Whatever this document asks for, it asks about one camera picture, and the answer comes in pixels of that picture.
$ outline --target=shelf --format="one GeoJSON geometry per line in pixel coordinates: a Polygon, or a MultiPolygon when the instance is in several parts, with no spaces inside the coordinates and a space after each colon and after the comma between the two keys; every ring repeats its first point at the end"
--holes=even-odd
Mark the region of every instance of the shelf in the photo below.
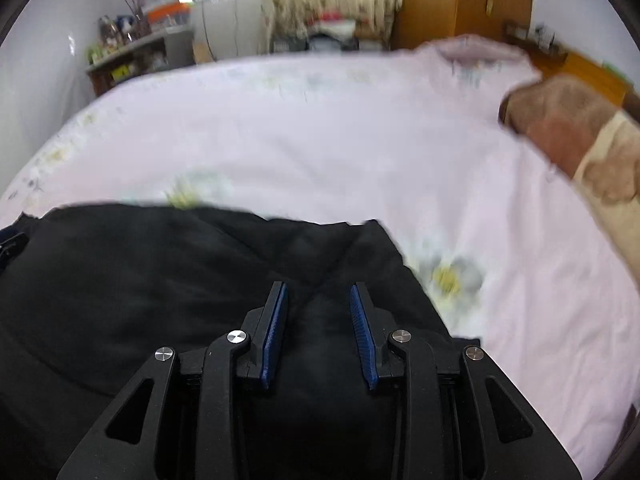
{"type": "Polygon", "coordinates": [[[116,86],[118,86],[119,84],[122,84],[126,81],[130,81],[131,79],[135,79],[137,77],[141,77],[143,75],[158,74],[160,72],[168,72],[169,70],[171,70],[171,67],[164,65],[164,66],[155,68],[153,70],[148,70],[147,72],[143,72],[142,74],[129,74],[127,76],[124,76],[121,79],[118,79],[117,81],[114,81],[114,85],[112,88],[116,88],[116,86]]]}
{"type": "Polygon", "coordinates": [[[157,32],[152,32],[139,40],[132,41],[129,44],[119,48],[116,52],[111,52],[108,56],[103,57],[98,60],[96,63],[89,65],[84,71],[87,74],[91,72],[95,72],[96,70],[100,70],[102,67],[108,65],[109,63],[117,60],[120,57],[126,56],[127,54],[131,54],[135,52],[139,48],[147,46],[149,44],[155,43],[156,41],[162,40],[168,36],[172,36],[174,34],[183,34],[185,32],[192,32],[191,25],[176,25],[175,27],[167,27],[163,30],[158,30],[157,32]]]}

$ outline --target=metal screw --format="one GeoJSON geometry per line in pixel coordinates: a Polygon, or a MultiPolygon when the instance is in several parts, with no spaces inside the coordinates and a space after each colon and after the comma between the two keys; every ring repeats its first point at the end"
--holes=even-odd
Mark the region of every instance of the metal screw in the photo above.
{"type": "Polygon", "coordinates": [[[396,330],[392,333],[391,337],[399,343],[408,343],[411,341],[411,333],[407,330],[396,330]]]}
{"type": "Polygon", "coordinates": [[[174,351],[171,350],[168,346],[163,346],[162,348],[156,350],[156,359],[158,359],[158,361],[167,361],[167,359],[171,359],[173,355],[174,351]]]}
{"type": "Polygon", "coordinates": [[[484,352],[482,351],[481,348],[478,348],[477,346],[470,346],[469,348],[466,349],[465,353],[466,353],[466,356],[472,361],[479,361],[484,357],[484,352]]]}
{"type": "Polygon", "coordinates": [[[226,340],[233,344],[241,343],[246,339],[246,333],[242,330],[232,330],[226,335],[226,340]]]}

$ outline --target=orange container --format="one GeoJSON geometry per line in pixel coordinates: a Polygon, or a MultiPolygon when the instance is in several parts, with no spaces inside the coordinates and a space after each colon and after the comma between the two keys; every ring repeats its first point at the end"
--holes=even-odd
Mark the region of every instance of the orange container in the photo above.
{"type": "Polygon", "coordinates": [[[150,10],[146,15],[146,19],[149,23],[155,23],[164,20],[167,16],[173,16],[174,14],[180,14],[181,12],[188,12],[189,9],[191,9],[190,4],[174,2],[150,10]]]}

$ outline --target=black gripper frame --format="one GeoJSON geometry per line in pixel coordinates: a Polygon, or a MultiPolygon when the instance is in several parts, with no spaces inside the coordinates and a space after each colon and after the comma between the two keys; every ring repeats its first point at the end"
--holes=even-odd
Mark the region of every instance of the black gripper frame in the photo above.
{"type": "MultiPolygon", "coordinates": [[[[580,479],[551,430],[486,352],[398,326],[373,305],[364,283],[351,294],[362,302],[370,331],[370,352],[358,349],[367,383],[376,384],[372,394],[389,385],[400,392],[394,480],[580,479]],[[401,329],[410,338],[396,333],[396,340],[401,329]],[[377,377],[370,377],[371,362],[377,377]]],[[[358,337],[355,322],[354,328],[358,337]]]]}
{"type": "Polygon", "coordinates": [[[234,389],[270,386],[288,301],[287,285],[274,282],[265,306],[244,318],[244,335],[225,333],[206,349],[182,354],[156,352],[81,440],[58,480],[162,480],[176,478],[177,470],[195,480],[239,478],[234,389]],[[189,388],[196,391],[190,401],[177,399],[189,388]],[[182,407],[189,403],[191,411],[182,407]],[[191,433],[184,429],[190,416],[191,433]]]}
{"type": "Polygon", "coordinates": [[[0,274],[29,243],[29,237],[15,227],[0,229],[0,274]]]}

